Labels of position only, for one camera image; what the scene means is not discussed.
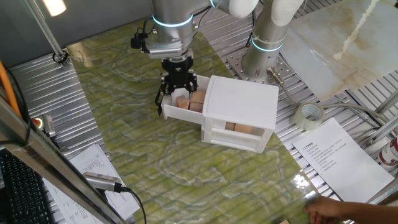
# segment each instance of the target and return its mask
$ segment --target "open drawer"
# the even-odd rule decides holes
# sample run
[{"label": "open drawer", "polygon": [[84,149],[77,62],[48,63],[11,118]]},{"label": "open drawer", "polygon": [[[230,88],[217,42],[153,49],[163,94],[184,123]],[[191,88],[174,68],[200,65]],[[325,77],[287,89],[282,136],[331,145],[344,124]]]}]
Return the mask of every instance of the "open drawer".
[{"label": "open drawer", "polygon": [[[206,91],[207,86],[209,85],[210,78],[203,77],[200,75],[198,75],[197,77],[198,77],[198,90]],[[187,99],[190,98],[189,92],[184,88],[174,90],[171,96],[163,97],[162,110],[163,110],[164,119],[171,117],[171,118],[181,119],[184,121],[193,122],[196,124],[203,124],[205,119],[202,113],[176,107],[175,99],[179,96],[185,96]]]}]

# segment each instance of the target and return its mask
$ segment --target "keyboard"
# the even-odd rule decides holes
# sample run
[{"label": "keyboard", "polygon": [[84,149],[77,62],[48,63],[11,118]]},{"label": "keyboard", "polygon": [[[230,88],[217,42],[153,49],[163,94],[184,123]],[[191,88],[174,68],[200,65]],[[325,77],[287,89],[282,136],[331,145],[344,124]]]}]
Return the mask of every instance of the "keyboard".
[{"label": "keyboard", "polygon": [[9,201],[7,222],[53,224],[41,176],[5,149],[0,150],[0,168]]}]

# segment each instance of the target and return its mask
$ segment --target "wooden block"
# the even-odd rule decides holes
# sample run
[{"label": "wooden block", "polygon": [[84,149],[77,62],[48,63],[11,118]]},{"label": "wooden block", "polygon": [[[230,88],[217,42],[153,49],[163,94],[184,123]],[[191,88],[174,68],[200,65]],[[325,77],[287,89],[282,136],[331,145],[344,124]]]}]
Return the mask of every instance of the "wooden block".
[{"label": "wooden block", "polygon": [[185,96],[179,96],[175,99],[176,105],[179,108],[188,109],[189,108],[189,100],[186,99]]},{"label": "wooden block", "polygon": [[227,122],[225,124],[225,130],[234,131],[235,130],[235,123]]},{"label": "wooden block", "polygon": [[204,104],[205,96],[206,96],[205,91],[197,91],[196,93],[192,94],[191,102]]},{"label": "wooden block", "polygon": [[240,133],[251,134],[251,126],[243,125],[243,124],[235,124],[235,131]]},{"label": "wooden block", "polygon": [[203,104],[191,102],[191,105],[189,106],[189,110],[201,113],[203,111]]}]

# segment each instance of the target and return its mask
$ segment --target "human hand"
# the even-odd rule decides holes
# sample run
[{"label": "human hand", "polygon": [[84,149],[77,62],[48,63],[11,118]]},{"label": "human hand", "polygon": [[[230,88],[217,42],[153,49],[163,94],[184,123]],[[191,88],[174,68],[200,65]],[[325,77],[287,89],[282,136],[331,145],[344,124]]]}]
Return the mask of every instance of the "human hand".
[{"label": "human hand", "polygon": [[310,214],[311,224],[335,224],[341,221],[341,206],[339,202],[327,197],[319,197],[316,201],[304,208],[304,212]]}]

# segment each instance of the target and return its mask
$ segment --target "white paper sheet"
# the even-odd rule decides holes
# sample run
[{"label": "white paper sheet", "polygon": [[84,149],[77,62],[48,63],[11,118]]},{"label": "white paper sheet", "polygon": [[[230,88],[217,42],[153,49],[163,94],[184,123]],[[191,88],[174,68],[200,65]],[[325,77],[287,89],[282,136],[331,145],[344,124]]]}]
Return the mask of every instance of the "white paper sheet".
[{"label": "white paper sheet", "polygon": [[[97,174],[109,175],[111,177],[119,177],[115,168],[112,166],[105,153],[99,145],[92,145],[88,149],[70,160],[70,162],[81,172],[94,172]],[[79,204],[66,196],[58,188],[54,187],[50,182],[44,180],[51,196],[58,205],[68,224],[95,224],[102,223],[92,214],[87,212]],[[127,219],[132,213],[139,210],[139,205],[134,197],[127,192],[105,192],[109,204],[119,212],[122,218]]]},{"label": "white paper sheet", "polygon": [[367,202],[394,180],[334,118],[293,145],[345,202]]}]

